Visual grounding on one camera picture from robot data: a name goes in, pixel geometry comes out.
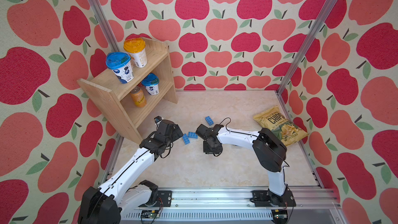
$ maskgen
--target marble floor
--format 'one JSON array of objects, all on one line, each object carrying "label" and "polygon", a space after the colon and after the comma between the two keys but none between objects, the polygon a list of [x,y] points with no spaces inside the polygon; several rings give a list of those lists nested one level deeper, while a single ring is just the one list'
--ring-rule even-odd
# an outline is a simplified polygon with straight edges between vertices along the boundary
[{"label": "marble floor", "polygon": [[[161,100],[144,120],[138,131],[142,137],[155,130],[154,117],[161,116],[179,125],[183,133],[195,132],[200,124],[207,125],[205,117],[214,123],[231,118],[228,127],[242,130],[260,130],[253,116],[274,105],[279,105],[274,91],[200,91],[177,92],[178,104]],[[251,150],[223,145],[219,157],[203,153],[203,140],[190,139],[185,145],[182,138],[174,142],[170,155],[158,158],[136,180],[137,185],[149,180],[159,187],[242,187],[267,186],[267,171]],[[117,172],[135,153],[138,144],[124,139],[114,172]],[[285,179],[289,185],[317,185],[299,144],[287,147]]]}]

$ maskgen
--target potato chip bag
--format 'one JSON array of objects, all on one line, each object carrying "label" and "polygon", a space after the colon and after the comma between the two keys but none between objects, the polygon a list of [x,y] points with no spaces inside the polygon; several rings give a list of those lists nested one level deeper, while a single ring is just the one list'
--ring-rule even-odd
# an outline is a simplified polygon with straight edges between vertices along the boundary
[{"label": "potato chip bag", "polygon": [[270,129],[285,146],[294,144],[308,136],[306,131],[283,116],[279,112],[278,106],[274,106],[265,112],[255,115],[253,119],[262,127]]}]

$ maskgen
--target wall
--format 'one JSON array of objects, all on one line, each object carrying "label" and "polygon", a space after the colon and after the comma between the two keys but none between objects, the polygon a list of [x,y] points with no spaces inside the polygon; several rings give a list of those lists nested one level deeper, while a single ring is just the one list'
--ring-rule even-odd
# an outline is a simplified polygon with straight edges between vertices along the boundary
[{"label": "wall", "polygon": [[0,223],[75,223],[117,134],[76,80],[104,68],[75,0],[0,0]]},{"label": "wall", "polygon": [[311,132],[306,150],[350,223],[398,223],[398,0],[346,2],[287,86],[287,107]]},{"label": "wall", "polygon": [[[109,0],[102,5],[110,25],[123,27],[113,29],[121,51],[130,37],[169,44],[177,90],[275,90],[323,2]],[[99,29],[96,38],[107,46]]]}]

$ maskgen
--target shelf board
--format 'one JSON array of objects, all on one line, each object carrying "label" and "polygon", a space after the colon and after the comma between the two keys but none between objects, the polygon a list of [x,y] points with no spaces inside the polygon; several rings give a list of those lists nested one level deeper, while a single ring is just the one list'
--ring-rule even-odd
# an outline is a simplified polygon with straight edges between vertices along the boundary
[{"label": "shelf board", "polygon": [[122,100],[135,86],[138,85],[159,63],[161,63],[167,56],[167,49],[155,50],[152,48],[145,48],[147,53],[148,63],[145,67],[139,68],[134,66],[132,72],[134,79],[132,81],[122,84],[110,69],[105,69],[102,73],[97,75],[91,82],[102,87],[112,90],[119,100]]},{"label": "shelf board", "polygon": [[142,108],[139,108],[134,104],[130,95],[127,95],[122,99],[121,104],[136,127],[144,121],[172,86],[173,82],[160,81],[159,93],[156,95],[150,95],[145,89],[142,89],[147,100],[147,105]]}]

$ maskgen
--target blue lego brick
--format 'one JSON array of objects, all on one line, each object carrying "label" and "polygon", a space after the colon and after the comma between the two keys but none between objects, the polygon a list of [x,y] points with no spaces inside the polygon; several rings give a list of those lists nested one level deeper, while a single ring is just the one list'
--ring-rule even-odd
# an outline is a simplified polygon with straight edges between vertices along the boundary
[{"label": "blue lego brick", "polygon": [[188,132],[188,137],[189,138],[198,138],[195,132]]},{"label": "blue lego brick", "polygon": [[184,136],[182,136],[182,139],[184,140],[185,144],[189,144],[190,143],[189,138],[188,138],[188,136],[185,133],[184,133]]},{"label": "blue lego brick", "polygon": [[212,124],[214,124],[214,122],[211,120],[211,118],[209,116],[207,116],[205,118],[205,120],[207,121],[207,123],[209,124],[209,126],[211,126]]}]

